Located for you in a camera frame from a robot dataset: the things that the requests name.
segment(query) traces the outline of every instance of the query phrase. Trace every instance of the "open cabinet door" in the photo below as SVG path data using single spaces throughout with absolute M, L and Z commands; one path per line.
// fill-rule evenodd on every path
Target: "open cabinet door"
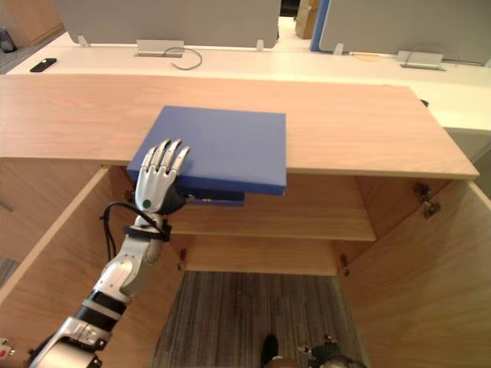
M 340 275 L 375 368 L 491 366 L 491 203 L 473 182 L 434 200 Z
M 109 202 L 123 200 L 128 189 L 121 168 L 99 169 L 0 289 L 0 337 L 8 338 L 16 350 L 0 367 L 23 366 L 28 349 L 54 333 L 92 291 L 107 263 L 99 217 Z M 134 218 L 121 209 L 111 213 L 117 247 L 123 240 L 123 226 Z M 147 286 L 127 308 L 107 347 L 97 354 L 104 366 L 134 368 L 152 360 L 182 280 L 179 263 L 173 248 L 164 246 Z

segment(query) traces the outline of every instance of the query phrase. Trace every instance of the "shoe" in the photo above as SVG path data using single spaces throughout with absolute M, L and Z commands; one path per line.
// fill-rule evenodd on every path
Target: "shoe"
M 278 338 L 274 334 L 269 334 L 262 343 L 261 368 L 264 368 L 271 359 L 278 356 L 279 344 Z

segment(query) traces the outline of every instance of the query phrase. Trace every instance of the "robotic arm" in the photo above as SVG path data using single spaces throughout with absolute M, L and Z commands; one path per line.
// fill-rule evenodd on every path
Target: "robotic arm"
M 78 312 L 31 354 L 30 368 L 102 366 L 96 352 L 106 347 L 114 326 L 144 288 L 163 242 L 168 241 L 170 227 L 163 216 L 186 204 L 186 197 L 176 191 L 175 181 L 189 147 L 173 160 L 179 145 L 180 140 L 164 140 L 148 151 L 135 192 L 141 215 L 125 229 L 127 235 L 119 253 L 106 265 Z

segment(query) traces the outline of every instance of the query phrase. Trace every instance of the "cardboard box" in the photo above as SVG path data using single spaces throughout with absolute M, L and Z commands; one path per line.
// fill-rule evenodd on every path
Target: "cardboard box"
M 301 0 L 297 13 L 295 33 L 300 38 L 311 38 L 317 18 L 318 0 Z

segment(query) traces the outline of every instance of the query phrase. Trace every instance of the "black phone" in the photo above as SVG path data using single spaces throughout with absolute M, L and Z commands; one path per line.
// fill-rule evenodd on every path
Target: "black phone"
M 47 57 L 41 63 L 39 63 L 35 67 L 32 67 L 30 72 L 31 73 L 41 73 L 44 69 L 46 69 L 50 65 L 53 65 L 54 63 L 56 63 L 56 59 L 54 57 L 53 58 Z

